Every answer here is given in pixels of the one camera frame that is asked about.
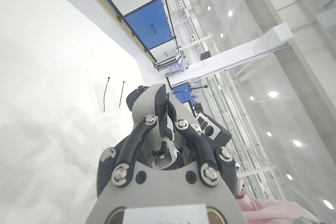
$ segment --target black frame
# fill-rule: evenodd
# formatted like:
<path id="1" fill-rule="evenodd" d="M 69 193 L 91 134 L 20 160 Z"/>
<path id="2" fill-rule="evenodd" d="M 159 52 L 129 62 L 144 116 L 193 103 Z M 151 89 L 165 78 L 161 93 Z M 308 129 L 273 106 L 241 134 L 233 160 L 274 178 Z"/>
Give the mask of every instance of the black frame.
<path id="1" fill-rule="evenodd" d="M 119 11 L 119 9 L 118 9 L 118 8 L 115 6 L 115 4 L 112 2 L 112 0 L 107 0 L 107 2 L 108 2 L 108 3 L 111 5 L 111 7 L 113 8 L 113 10 L 114 10 L 114 12 L 115 12 L 115 14 L 116 14 L 117 19 L 119 20 L 119 22 L 120 22 L 120 23 L 123 22 L 123 23 L 128 27 L 128 29 L 129 29 L 129 30 L 131 31 L 131 33 L 132 33 L 132 36 L 135 37 L 135 38 L 139 41 L 139 43 L 142 45 L 144 51 L 145 51 L 146 53 L 148 53 L 148 54 L 150 55 L 150 57 L 154 60 L 153 65 L 154 65 L 154 67 L 158 70 L 158 67 L 157 67 L 158 64 L 162 64 L 162 62 L 164 62 L 164 61 L 166 61 L 166 60 L 168 60 L 168 59 L 171 59 L 171 58 L 173 58 L 173 57 L 170 57 L 170 58 L 168 58 L 168 59 L 166 59 L 166 60 L 163 60 L 163 61 L 157 61 L 156 58 L 153 56 L 153 54 L 150 52 L 150 50 L 156 48 L 157 46 L 148 49 L 148 48 L 145 46 L 145 44 L 142 42 L 141 38 L 136 34 L 136 32 L 134 31 L 134 29 L 131 27 L 131 25 L 130 25 L 130 24 L 126 21 L 126 19 L 125 19 L 127 16 L 129 16 L 129 15 L 131 15 L 131 14 L 133 14 L 133 13 L 139 11 L 140 9 L 142 9 L 142 8 L 148 6 L 149 4 L 152 4 L 153 2 L 156 2 L 156 1 L 157 1 L 157 0 L 151 0 L 150 2 L 148 2 L 148 3 L 146 3 L 146 4 L 142 5 L 142 6 L 140 6 L 139 8 L 137 8 L 137 9 L 135 9 L 135 10 L 133 10 L 133 11 L 131 11 L 131 12 L 125 14 L 125 15 L 122 15 L 121 12 Z M 171 29 L 172 29 L 172 31 L 173 31 L 173 37 L 172 37 L 170 40 L 168 40 L 168 41 L 166 41 L 166 42 L 163 42 L 163 43 L 159 44 L 158 46 L 160 46 L 160 45 L 162 45 L 162 44 L 164 44 L 164 43 L 167 43 L 167 42 L 169 42 L 169 41 L 171 41 L 171 40 L 175 40 L 175 43 L 176 43 L 176 49 L 177 49 L 177 52 L 179 52 L 180 50 L 179 50 L 179 46 L 178 46 L 178 44 L 177 44 L 176 35 L 175 35 L 174 28 L 173 28 L 173 23 L 172 23 L 172 21 L 171 21 L 171 16 L 170 16 L 170 12 L 169 12 L 169 7 L 168 7 L 167 0 L 165 0 L 165 4 L 166 4 L 167 11 L 168 11 L 168 15 L 169 15 L 170 26 L 171 26 Z"/>

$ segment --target gray robotic palm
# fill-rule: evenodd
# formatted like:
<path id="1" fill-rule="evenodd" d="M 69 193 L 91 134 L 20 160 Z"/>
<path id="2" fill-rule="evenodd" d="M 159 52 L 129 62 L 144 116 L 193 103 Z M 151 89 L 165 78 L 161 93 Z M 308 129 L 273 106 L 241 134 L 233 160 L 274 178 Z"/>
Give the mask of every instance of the gray robotic palm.
<path id="1" fill-rule="evenodd" d="M 163 84 L 140 86 L 126 102 L 133 130 L 101 154 L 98 199 L 85 224 L 246 224 L 227 141 L 203 133 Z"/>

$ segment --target glass railing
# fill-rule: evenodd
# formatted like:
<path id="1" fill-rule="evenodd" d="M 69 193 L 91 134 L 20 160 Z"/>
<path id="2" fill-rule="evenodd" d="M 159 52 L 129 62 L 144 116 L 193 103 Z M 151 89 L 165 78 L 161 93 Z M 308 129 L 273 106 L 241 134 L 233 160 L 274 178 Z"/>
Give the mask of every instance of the glass railing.
<path id="1" fill-rule="evenodd" d="M 257 150 L 253 150 L 250 142 L 246 142 L 241 122 L 238 123 L 237 117 L 234 117 L 228 101 L 222 95 L 223 90 L 217 85 L 218 80 L 215 76 L 210 76 L 202 79 L 200 83 L 202 86 L 208 85 L 205 95 L 214 119 L 233 136 L 228 147 L 233 151 L 234 159 L 240 164 L 239 173 L 247 192 L 259 199 L 284 199 L 280 185 L 274 181 L 272 174 L 274 167 L 261 157 Z"/>

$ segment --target blue display screen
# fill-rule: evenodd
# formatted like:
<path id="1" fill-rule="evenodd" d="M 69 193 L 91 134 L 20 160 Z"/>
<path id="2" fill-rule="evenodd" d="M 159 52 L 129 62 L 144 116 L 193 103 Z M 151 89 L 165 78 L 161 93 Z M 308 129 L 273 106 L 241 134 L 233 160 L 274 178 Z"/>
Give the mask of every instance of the blue display screen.
<path id="1" fill-rule="evenodd" d="M 157 0 L 127 16 L 126 21 L 148 49 L 173 38 L 161 0 Z"/>
<path id="2" fill-rule="evenodd" d="M 191 104 L 193 105 L 193 99 L 192 99 L 191 92 L 189 91 L 189 85 L 188 85 L 188 83 L 185 83 L 185 84 L 173 87 L 173 92 L 178 92 L 178 91 L 182 91 L 182 90 L 187 90 L 187 91 L 181 92 L 181 93 L 176 93 L 176 94 L 174 94 L 175 97 L 181 103 L 184 103 L 184 102 L 190 100 Z"/>

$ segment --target stainless steel bolt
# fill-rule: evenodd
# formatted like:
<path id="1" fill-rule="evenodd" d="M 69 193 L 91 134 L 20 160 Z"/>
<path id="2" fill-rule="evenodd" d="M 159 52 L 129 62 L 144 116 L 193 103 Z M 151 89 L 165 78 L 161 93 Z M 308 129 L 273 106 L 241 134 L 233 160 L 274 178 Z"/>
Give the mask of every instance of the stainless steel bolt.
<path id="1" fill-rule="evenodd" d="M 125 177 L 126 177 L 126 175 L 127 175 L 127 170 L 125 169 L 125 168 L 122 168 L 122 167 L 120 167 L 120 168 L 118 168 L 116 171 L 115 171 L 115 179 L 117 180 L 117 181 L 120 181 L 120 180 L 122 180 L 122 179 L 124 179 Z"/>
<path id="2" fill-rule="evenodd" d="M 226 149 L 226 150 L 223 150 L 222 149 L 222 156 L 225 158 L 225 159 L 229 159 L 231 157 L 231 152 Z"/>
<path id="3" fill-rule="evenodd" d="M 155 116 L 153 114 L 149 114 L 146 116 L 146 122 L 153 123 L 155 121 Z"/>
<path id="4" fill-rule="evenodd" d="M 108 158 L 114 158 L 116 155 L 116 150 L 113 147 L 105 149 L 101 154 L 101 161 L 104 162 Z"/>
<path id="5" fill-rule="evenodd" d="M 199 125 L 191 124 L 191 126 L 198 134 L 200 134 L 202 132 L 201 127 Z"/>
<path id="6" fill-rule="evenodd" d="M 209 178 L 211 181 L 214 181 L 217 179 L 217 173 L 216 170 L 212 167 L 207 167 L 204 170 L 205 177 Z"/>
<path id="7" fill-rule="evenodd" d="M 179 123 L 178 126 L 180 128 L 184 128 L 184 127 L 186 127 L 188 125 L 188 122 L 186 120 L 180 120 L 178 123 Z"/>

